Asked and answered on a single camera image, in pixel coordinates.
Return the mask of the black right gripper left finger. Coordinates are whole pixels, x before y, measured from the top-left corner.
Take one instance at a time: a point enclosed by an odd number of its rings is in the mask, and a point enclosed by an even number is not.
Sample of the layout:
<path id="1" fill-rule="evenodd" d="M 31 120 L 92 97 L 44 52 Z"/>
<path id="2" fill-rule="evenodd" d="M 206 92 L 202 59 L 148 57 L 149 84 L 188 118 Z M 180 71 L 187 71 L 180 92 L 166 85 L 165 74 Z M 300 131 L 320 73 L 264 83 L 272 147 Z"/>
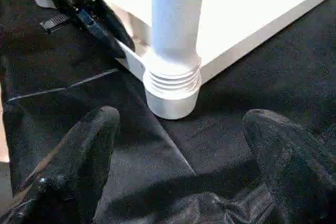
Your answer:
<path id="1" fill-rule="evenodd" d="M 92 223 L 119 136 L 117 109 L 87 113 L 24 180 L 1 223 Z"/>

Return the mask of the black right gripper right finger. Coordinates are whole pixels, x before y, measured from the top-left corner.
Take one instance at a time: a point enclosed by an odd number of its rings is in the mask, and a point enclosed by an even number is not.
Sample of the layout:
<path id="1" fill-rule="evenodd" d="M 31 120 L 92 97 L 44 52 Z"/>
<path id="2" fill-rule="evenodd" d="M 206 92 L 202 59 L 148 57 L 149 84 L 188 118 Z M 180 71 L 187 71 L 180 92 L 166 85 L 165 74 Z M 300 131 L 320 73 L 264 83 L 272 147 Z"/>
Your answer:
<path id="1" fill-rule="evenodd" d="M 335 223 L 335 124 L 316 137 L 270 110 L 243 117 L 244 136 L 283 223 Z"/>

